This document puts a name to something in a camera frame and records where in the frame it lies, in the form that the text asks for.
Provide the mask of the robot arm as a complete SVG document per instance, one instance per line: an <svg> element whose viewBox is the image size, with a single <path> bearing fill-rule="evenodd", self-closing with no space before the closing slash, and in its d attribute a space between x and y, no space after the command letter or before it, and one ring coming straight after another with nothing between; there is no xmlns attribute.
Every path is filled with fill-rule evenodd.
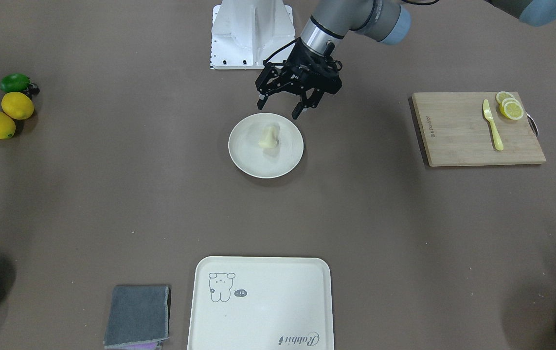
<svg viewBox="0 0 556 350"><path fill-rule="evenodd" d="M290 49L284 60L264 60L255 81L258 109L269 97L287 93L298 98L292 111L297 119L306 109L319 106L324 95L337 95L342 88L342 63L333 57L349 33L385 45L404 41L412 26L409 6L434 7L440 24L476 20L477 29L498 24L494 11L516 20L520 26L542 27L556 21L556 0L321 0L300 35L278 49Z"/></svg>

